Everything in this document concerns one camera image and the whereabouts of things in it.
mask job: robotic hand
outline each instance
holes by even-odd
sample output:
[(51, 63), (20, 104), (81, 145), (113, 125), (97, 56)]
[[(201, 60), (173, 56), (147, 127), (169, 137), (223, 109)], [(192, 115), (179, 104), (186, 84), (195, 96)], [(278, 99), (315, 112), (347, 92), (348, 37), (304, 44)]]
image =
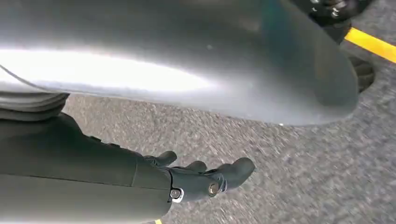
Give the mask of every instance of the robotic hand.
[(195, 161), (186, 167), (168, 168), (167, 166), (177, 159), (172, 151), (167, 151), (159, 157), (145, 156), (145, 159), (170, 173), (172, 178), (170, 196), (176, 203), (213, 197), (219, 192), (237, 188), (255, 169), (249, 158), (240, 158), (233, 164), (223, 164), (208, 171), (202, 161)]

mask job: yellow road line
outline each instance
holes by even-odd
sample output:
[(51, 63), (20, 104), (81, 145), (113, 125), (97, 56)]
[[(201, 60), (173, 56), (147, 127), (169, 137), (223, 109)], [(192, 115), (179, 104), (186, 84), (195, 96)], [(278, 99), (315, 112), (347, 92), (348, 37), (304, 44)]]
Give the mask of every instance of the yellow road line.
[(396, 63), (396, 47), (389, 43), (370, 36), (355, 28), (352, 28), (349, 31), (345, 39), (360, 46), (361, 48), (364, 48), (376, 55), (390, 60), (393, 63)]

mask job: asphalt road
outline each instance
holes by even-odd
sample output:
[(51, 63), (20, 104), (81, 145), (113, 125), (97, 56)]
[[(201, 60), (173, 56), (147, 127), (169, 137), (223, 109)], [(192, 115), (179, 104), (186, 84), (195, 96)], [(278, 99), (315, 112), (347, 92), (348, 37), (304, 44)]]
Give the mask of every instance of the asphalt road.
[[(380, 0), (354, 26), (396, 45), (396, 1)], [(73, 96), (65, 111), (86, 134), (142, 154), (174, 150), (210, 168), (250, 157), (238, 190), (175, 204), (164, 224), (396, 223), (396, 66), (351, 44), (377, 80), (354, 116), (318, 127), (282, 127), (173, 106)]]

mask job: silver screw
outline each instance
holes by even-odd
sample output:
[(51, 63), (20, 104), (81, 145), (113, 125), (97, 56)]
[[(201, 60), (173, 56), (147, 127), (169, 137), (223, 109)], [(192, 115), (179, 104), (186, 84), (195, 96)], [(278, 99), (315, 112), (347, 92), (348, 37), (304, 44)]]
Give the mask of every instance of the silver screw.
[(180, 194), (181, 194), (180, 190), (177, 190), (177, 189), (170, 190), (171, 198), (178, 199), (180, 197)]
[(219, 184), (218, 183), (213, 183), (209, 186), (209, 194), (214, 196), (219, 192)]
[(332, 13), (332, 16), (333, 17), (338, 17), (339, 16), (339, 10), (338, 9), (336, 9), (336, 8), (333, 8), (333, 13)]

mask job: prosthetic hand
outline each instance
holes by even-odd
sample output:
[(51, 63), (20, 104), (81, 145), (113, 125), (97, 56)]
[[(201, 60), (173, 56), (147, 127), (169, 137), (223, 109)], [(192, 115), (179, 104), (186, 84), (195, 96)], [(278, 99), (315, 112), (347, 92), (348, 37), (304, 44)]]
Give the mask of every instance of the prosthetic hand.
[(202, 161), (195, 161), (186, 167), (168, 168), (167, 166), (177, 159), (172, 151), (167, 151), (159, 157), (145, 156), (145, 158), (152, 165), (170, 173), (172, 178), (170, 196), (176, 203), (209, 198), (219, 192), (237, 188), (255, 169), (249, 158), (240, 158), (233, 164), (223, 164), (208, 171)]
[(248, 158), (209, 171), (201, 161), (169, 168), (174, 152), (142, 156), (105, 144), (62, 113), (0, 119), (0, 133), (0, 222), (148, 222), (172, 202), (240, 186), (255, 168)]

